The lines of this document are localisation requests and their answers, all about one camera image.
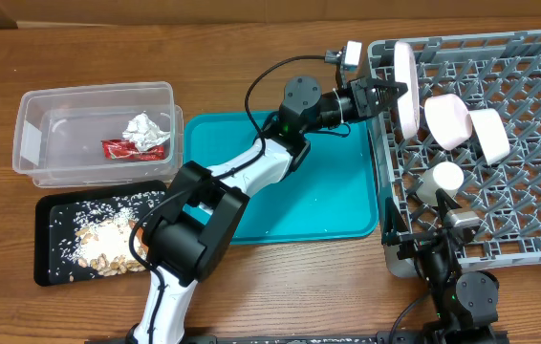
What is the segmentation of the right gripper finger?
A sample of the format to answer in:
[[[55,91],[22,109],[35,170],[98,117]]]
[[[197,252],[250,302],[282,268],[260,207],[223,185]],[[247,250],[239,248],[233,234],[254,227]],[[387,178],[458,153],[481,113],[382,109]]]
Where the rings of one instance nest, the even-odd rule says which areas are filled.
[[[385,199],[385,215],[381,242],[384,245],[399,245],[400,236],[407,232],[407,225],[393,198]]]
[[[435,191],[437,208],[440,213],[447,213],[449,210],[460,209],[461,206],[442,188]]]

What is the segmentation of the pink plate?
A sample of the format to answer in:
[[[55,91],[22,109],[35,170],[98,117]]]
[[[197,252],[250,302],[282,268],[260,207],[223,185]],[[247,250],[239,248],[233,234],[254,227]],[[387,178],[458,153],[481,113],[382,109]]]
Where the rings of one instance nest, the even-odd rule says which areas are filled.
[[[419,80],[413,49],[403,41],[398,41],[394,47],[394,78],[407,87],[397,105],[402,136],[409,140],[420,128]]]

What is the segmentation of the small white cup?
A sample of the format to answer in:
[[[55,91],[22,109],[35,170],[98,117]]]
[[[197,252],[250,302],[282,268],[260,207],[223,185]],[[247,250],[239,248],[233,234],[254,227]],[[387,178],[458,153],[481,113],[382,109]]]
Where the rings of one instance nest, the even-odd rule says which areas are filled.
[[[417,197],[425,204],[437,206],[436,191],[444,190],[454,197],[464,183],[464,172],[454,162],[443,161],[422,174],[422,184],[416,191]]]

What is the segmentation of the pink bowl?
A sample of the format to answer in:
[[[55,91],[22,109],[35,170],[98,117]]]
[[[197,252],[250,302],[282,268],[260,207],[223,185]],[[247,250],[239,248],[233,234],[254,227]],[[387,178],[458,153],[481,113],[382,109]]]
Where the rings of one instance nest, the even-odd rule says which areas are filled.
[[[457,95],[428,98],[424,115],[432,137],[444,150],[456,148],[472,135],[468,109]]]

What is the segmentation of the white bowl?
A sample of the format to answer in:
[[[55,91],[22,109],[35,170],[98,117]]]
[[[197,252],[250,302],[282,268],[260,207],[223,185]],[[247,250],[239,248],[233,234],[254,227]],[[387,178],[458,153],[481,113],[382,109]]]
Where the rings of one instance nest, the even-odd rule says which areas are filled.
[[[509,154],[509,138],[495,109],[469,112],[476,136],[487,165],[493,165]]]

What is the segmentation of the white tissue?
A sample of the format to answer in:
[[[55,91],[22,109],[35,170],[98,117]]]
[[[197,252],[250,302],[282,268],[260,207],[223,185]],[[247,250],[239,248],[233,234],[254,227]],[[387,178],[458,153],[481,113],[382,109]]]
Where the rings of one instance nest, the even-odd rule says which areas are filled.
[[[163,145],[170,139],[171,134],[163,131],[158,124],[152,121],[145,113],[140,113],[128,121],[122,137],[135,144],[140,152],[145,152],[158,145]]]

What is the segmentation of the red snack wrapper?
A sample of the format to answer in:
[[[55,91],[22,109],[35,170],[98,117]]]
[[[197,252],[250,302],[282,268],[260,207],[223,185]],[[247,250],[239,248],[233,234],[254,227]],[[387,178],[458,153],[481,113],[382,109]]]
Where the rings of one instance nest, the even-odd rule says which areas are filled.
[[[161,161],[165,158],[161,145],[146,151],[140,151],[135,143],[129,140],[103,140],[101,145],[104,156],[110,160]]]

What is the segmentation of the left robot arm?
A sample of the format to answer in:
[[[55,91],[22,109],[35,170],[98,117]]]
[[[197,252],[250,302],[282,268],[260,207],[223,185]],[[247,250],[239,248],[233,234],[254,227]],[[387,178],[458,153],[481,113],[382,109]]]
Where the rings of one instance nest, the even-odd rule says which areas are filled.
[[[142,320],[128,343],[178,343],[193,291],[215,270],[250,198],[283,181],[304,161],[307,134],[380,115],[411,95],[406,82],[361,77],[322,93],[317,80],[296,76],[278,111],[254,128],[251,148],[223,164],[184,164],[164,199],[133,226],[146,246],[135,258],[151,274]]]

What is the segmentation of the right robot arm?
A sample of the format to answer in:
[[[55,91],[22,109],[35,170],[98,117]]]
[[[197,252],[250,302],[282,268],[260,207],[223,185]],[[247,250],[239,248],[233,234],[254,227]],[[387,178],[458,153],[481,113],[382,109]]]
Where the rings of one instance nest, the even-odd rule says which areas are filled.
[[[444,190],[435,191],[440,226],[409,233],[394,200],[385,201],[381,242],[398,249],[397,258],[411,259],[415,271],[428,287],[437,319],[426,323],[414,343],[508,343],[505,332],[496,332],[499,282],[491,273],[464,272],[457,251],[470,243],[481,229],[482,219],[460,206]]]

